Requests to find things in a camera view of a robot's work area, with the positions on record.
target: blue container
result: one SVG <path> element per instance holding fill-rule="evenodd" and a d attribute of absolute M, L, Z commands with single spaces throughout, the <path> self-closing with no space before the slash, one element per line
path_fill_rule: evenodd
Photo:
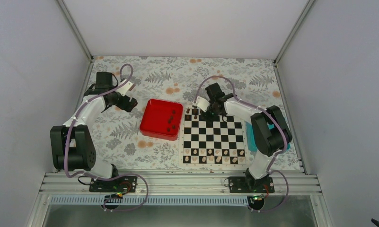
<path fill-rule="evenodd" d="M 269 124 L 269 129 L 274 128 L 273 124 Z M 253 137 L 253 130 L 252 130 L 252 125 L 247 123 L 247 141 L 248 141 L 248 149 L 249 151 L 252 152 L 257 152 L 257 146 Z"/>

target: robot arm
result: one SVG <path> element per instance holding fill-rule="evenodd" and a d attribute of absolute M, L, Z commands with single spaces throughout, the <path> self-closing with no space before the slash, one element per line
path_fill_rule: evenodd
<path fill-rule="evenodd" d="M 125 94 L 127 91 L 132 90 L 133 87 L 133 83 L 127 82 L 116 91 L 92 100 L 86 108 L 80 112 L 76 118 L 71 134 L 71 139 L 75 140 L 75 146 L 69 148 L 68 171 L 83 169 L 90 171 L 90 173 L 95 176 L 103 178 L 118 175 L 116 168 L 112 164 L 96 160 L 96 151 L 90 136 L 90 130 L 99 114 L 113 105 L 130 112 L 138 103 L 136 99 L 129 98 Z M 113 88 L 115 87 L 113 86 L 112 73 L 98 72 L 96 74 L 96 83 L 92 84 L 85 92 L 82 104 L 96 95 Z M 54 126 L 50 130 L 53 164 L 56 169 L 64 169 L 66 136 L 73 119 L 74 117 L 71 117 L 63 125 Z"/>
<path fill-rule="evenodd" d="M 206 120 L 212 119 L 215 115 L 233 115 L 252 125 L 258 152 L 253 163 L 247 169 L 246 175 L 256 182 L 268 176 L 267 169 L 271 160 L 275 153 L 284 147 L 278 129 L 276 127 L 269 129 L 268 127 L 273 122 L 261 111 L 236 100 L 233 94 L 226 95 L 217 83 L 209 85 L 206 93 L 210 101 L 197 97 L 196 103 L 194 103 L 194 106 L 202 110 L 201 113 Z M 271 106 L 266 111 L 277 121 L 289 143 L 292 135 L 279 107 Z"/>

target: black mounting plate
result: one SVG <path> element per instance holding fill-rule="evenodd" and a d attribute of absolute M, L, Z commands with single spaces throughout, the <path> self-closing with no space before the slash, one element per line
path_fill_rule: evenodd
<path fill-rule="evenodd" d="M 274 193 L 273 178 L 271 177 L 267 177 L 264 182 L 261 182 L 258 186 L 254 186 L 252 189 L 249 189 L 247 186 L 244 176 L 230 176 L 228 178 L 228 184 L 230 193 L 266 193 L 266 189 L 263 185 L 267 186 L 269 193 Z"/>
<path fill-rule="evenodd" d="M 123 192 L 127 190 L 127 184 L 131 184 L 129 192 L 135 192 L 138 178 L 136 176 L 124 176 L 113 181 L 100 181 L 92 179 L 90 181 L 89 192 Z"/>

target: black square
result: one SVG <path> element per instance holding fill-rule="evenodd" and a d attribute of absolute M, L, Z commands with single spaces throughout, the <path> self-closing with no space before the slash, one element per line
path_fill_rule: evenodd
<path fill-rule="evenodd" d="M 191 134 L 191 128 L 184 128 L 184 134 Z"/>
<path fill-rule="evenodd" d="M 213 122 L 206 122 L 206 128 L 213 128 Z"/>
<path fill-rule="evenodd" d="M 214 163 L 216 163 L 216 164 L 222 164 L 223 163 L 223 159 L 220 158 L 220 162 L 217 162 L 217 158 L 218 158 L 218 156 L 214 157 Z"/>
<path fill-rule="evenodd" d="M 228 142 L 230 149 L 237 149 L 237 143 L 236 142 Z"/>
<path fill-rule="evenodd" d="M 199 157 L 199 163 L 200 164 L 206 164 L 207 163 L 207 158 L 204 159 L 204 161 L 202 161 L 203 157 Z"/>
<path fill-rule="evenodd" d="M 197 148 L 192 148 L 192 149 L 191 149 L 191 155 L 192 155 L 192 156 L 199 156 L 199 149 L 197 149 Z"/>
<path fill-rule="evenodd" d="M 235 123 L 234 123 L 234 126 L 235 126 L 236 129 L 242 129 L 242 124 L 241 124 L 241 122 L 235 122 Z"/>
<path fill-rule="evenodd" d="M 206 128 L 199 128 L 199 135 L 206 135 Z"/>
<path fill-rule="evenodd" d="M 244 141 L 244 137 L 243 136 L 235 136 L 235 139 L 237 142 L 243 142 Z"/>
<path fill-rule="evenodd" d="M 191 135 L 191 141 L 199 141 L 199 135 Z"/>
<path fill-rule="evenodd" d="M 220 131 L 220 129 L 213 129 L 213 134 L 214 135 L 220 135 L 221 134 L 221 131 Z"/>
<path fill-rule="evenodd" d="M 234 159 L 235 157 L 229 157 L 229 162 L 231 163 L 231 164 L 238 164 L 238 158 L 237 158 L 237 160 L 234 162 L 233 161 L 233 159 Z"/>
<path fill-rule="evenodd" d="M 229 156 L 229 150 L 222 150 L 221 155 L 228 157 Z"/>
<path fill-rule="evenodd" d="M 205 141 L 199 142 L 199 148 L 206 148 L 206 142 Z"/>
<path fill-rule="evenodd" d="M 199 115 L 199 121 L 200 122 L 204 122 L 206 119 L 203 115 Z"/>
<path fill-rule="evenodd" d="M 228 129 L 228 135 L 235 135 L 235 129 Z"/>
<path fill-rule="evenodd" d="M 220 122 L 220 128 L 222 128 L 222 129 L 228 128 L 227 122 Z"/>
<path fill-rule="evenodd" d="M 221 142 L 214 142 L 214 148 L 221 149 Z"/>
<path fill-rule="evenodd" d="M 245 151 L 244 150 L 237 150 L 237 156 L 239 156 L 239 157 L 245 157 Z"/>
<path fill-rule="evenodd" d="M 184 148 L 191 148 L 191 142 L 190 141 L 184 141 Z"/>
<path fill-rule="evenodd" d="M 214 156 L 214 149 L 207 149 L 207 150 L 206 150 L 206 155 L 207 155 L 207 156 Z"/>
<path fill-rule="evenodd" d="M 227 116 L 227 122 L 234 122 L 234 116 Z"/>
<path fill-rule="evenodd" d="M 222 142 L 228 142 L 228 135 L 221 135 Z"/>
<path fill-rule="evenodd" d="M 198 109 L 192 109 L 192 115 L 198 115 L 199 110 Z"/>
<path fill-rule="evenodd" d="M 206 141 L 214 141 L 213 135 L 206 135 Z"/>
<path fill-rule="evenodd" d="M 183 163 L 191 163 L 191 157 L 190 156 L 184 156 L 184 159 L 182 161 L 183 161 Z"/>

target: cable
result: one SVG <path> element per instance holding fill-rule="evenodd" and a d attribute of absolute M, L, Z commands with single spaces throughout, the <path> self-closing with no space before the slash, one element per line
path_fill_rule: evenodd
<path fill-rule="evenodd" d="M 225 79 L 227 82 L 229 82 L 229 84 L 231 84 L 231 87 L 232 87 L 232 94 L 234 95 L 234 98 L 238 101 L 238 102 L 240 102 L 240 103 L 242 103 L 242 104 L 245 104 L 245 105 L 247 105 L 247 106 L 250 106 L 250 107 L 252 107 L 252 108 L 254 108 L 254 109 L 257 109 L 257 110 L 260 110 L 260 111 L 262 111 L 272 122 L 273 122 L 273 124 L 276 126 L 276 128 L 278 129 L 278 131 L 280 132 L 280 134 L 281 134 L 281 136 L 282 136 L 282 140 L 283 140 L 283 142 L 284 142 L 284 147 L 282 148 L 282 150 L 281 151 L 279 151 L 279 152 L 276 152 L 275 154 L 274 154 L 274 156 L 273 156 L 273 158 L 272 158 L 272 160 L 270 161 L 270 163 L 269 163 L 269 165 L 267 166 L 267 172 L 269 172 L 270 171 L 270 168 L 272 167 L 272 165 L 273 165 L 273 162 L 275 161 L 275 159 L 276 159 L 276 157 L 279 155 L 279 154 L 282 154 L 282 153 L 284 153 L 286 150 L 287 150 L 287 146 L 288 146 L 288 144 L 287 144 L 287 139 L 285 138 L 285 135 L 284 135 L 284 132 L 282 131 L 282 129 L 281 129 L 281 127 L 279 126 L 279 124 L 276 122 L 276 120 L 265 110 L 265 109 L 263 109 L 263 108 L 261 108 L 261 107 L 259 107 L 259 106 L 255 106 L 255 105 L 253 105 L 253 104 L 251 104 L 251 103 L 247 103 L 247 102 L 245 102 L 245 101 L 242 101 L 240 98 L 238 98 L 238 96 L 235 94 L 235 87 L 234 87 L 234 84 L 231 82 L 231 80 L 229 80 L 228 78 L 225 78 L 225 77 L 222 77 L 222 76 L 211 76 L 211 77 L 208 77 L 208 78 L 206 78 L 200 85 L 199 85 L 199 88 L 198 88 L 198 90 L 196 91 L 196 95 L 195 95 L 195 99 L 194 99 L 194 103 L 196 102 L 196 99 L 198 98 L 198 96 L 199 96 L 199 92 L 200 92 L 200 90 L 201 90 L 201 88 L 202 88 L 202 86 L 203 86 L 203 84 L 206 82 L 206 81 L 208 81 L 208 80 L 210 80 L 210 79 L 212 79 L 212 78 L 222 78 L 222 79 Z"/>
<path fill-rule="evenodd" d="M 288 181 L 287 181 L 287 178 L 285 178 L 284 174 L 283 174 L 281 171 L 279 171 L 279 170 L 272 170 L 272 171 L 270 172 L 270 174 L 272 174 L 272 173 L 279 173 L 279 174 L 281 174 L 281 176 L 284 178 L 285 185 L 286 185 L 286 187 L 287 187 L 287 192 L 285 193 L 285 197 L 284 197 L 284 199 L 280 202 L 280 204 L 278 204 L 278 205 L 275 206 L 274 208 L 271 208 L 271 209 L 268 209 L 268 210 L 258 210 L 258 211 L 257 211 L 258 213 L 266 213 L 266 212 L 270 212 L 270 211 L 276 210 L 276 209 L 278 209 L 280 206 L 282 206 L 282 205 L 287 201 L 287 199 L 288 199 L 288 193 L 290 192 L 290 190 L 289 190 L 289 188 L 288 188 Z M 248 206 L 248 208 L 251 210 L 251 212 L 253 212 L 253 209 L 252 209 L 249 205 L 247 205 L 247 206 Z"/>
<path fill-rule="evenodd" d="M 90 186 L 90 183 L 83 183 L 82 181 L 80 181 L 80 178 L 82 178 L 82 177 L 88 177 L 88 176 L 79 176 L 79 177 L 78 177 L 78 182 L 79 182 L 80 184 L 85 185 L 85 186 Z"/>
<path fill-rule="evenodd" d="M 135 209 L 138 209 L 139 207 L 141 207 L 145 202 L 146 200 L 148 199 L 148 196 L 149 196 L 149 186 L 148 186 L 148 183 L 146 182 L 146 180 L 138 175 L 138 174 L 134 174 L 134 173 L 127 173 L 127 174 L 123 174 L 123 175 L 118 175 L 116 177 L 113 177 L 113 178 L 103 178 L 103 177 L 97 177 L 95 175 L 92 175 L 92 174 L 89 174 L 89 173 L 86 173 L 86 171 L 77 171 L 73 174 L 70 174 L 69 171 L 68 171 L 68 152 L 70 150 L 70 140 L 71 140 L 71 134 L 72 134 L 72 129 L 76 123 L 76 120 L 80 114 L 80 112 L 82 112 L 82 110 L 90 103 L 92 102 L 93 100 L 99 98 L 99 97 L 102 97 L 102 96 L 105 96 L 111 92 L 114 92 L 116 91 L 117 89 L 121 88 L 122 86 L 124 86 L 126 83 L 128 83 L 128 81 L 131 79 L 132 77 L 132 74 L 133 74 L 133 67 L 132 65 L 130 64 L 124 64 L 121 68 L 120 68 L 120 75 L 122 75 L 122 71 L 123 71 L 123 68 L 125 66 L 129 66 L 131 68 L 131 73 L 129 74 L 128 78 L 126 80 L 124 80 L 123 83 L 121 83 L 119 86 L 109 90 L 109 91 L 106 91 L 106 92 L 103 92 L 102 94 L 99 94 L 99 95 L 96 95 L 92 98 L 90 98 L 88 101 L 84 102 L 79 108 L 78 110 L 76 111 L 75 115 L 73 116 L 73 120 L 71 122 L 71 125 L 70 127 L 68 128 L 68 132 L 67 132 L 67 142 L 65 143 L 65 152 L 64 152 L 64 171 L 65 171 L 65 175 L 68 177 L 68 178 L 72 178 L 72 177 L 75 177 L 76 175 L 84 175 L 84 176 L 87 176 L 87 177 L 91 177 L 91 178 L 94 178 L 94 179 L 97 179 L 97 180 L 101 180 L 101 181 L 113 181 L 115 179 L 118 179 L 120 177 L 124 177 L 124 176 L 136 176 L 136 177 L 139 177 L 140 179 L 143 180 L 143 182 L 145 183 L 146 185 L 146 196 L 145 196 L 145 199 L 143 200 L 143 202 L 141 204 L 139 204 L 138 206 L 134 207 L 134 208 L 131 208 L 131 209 L 125 209 L 125 210 L 121 210 L 121 211 L 131 211 L 131 210 L 135 210 Z"/>

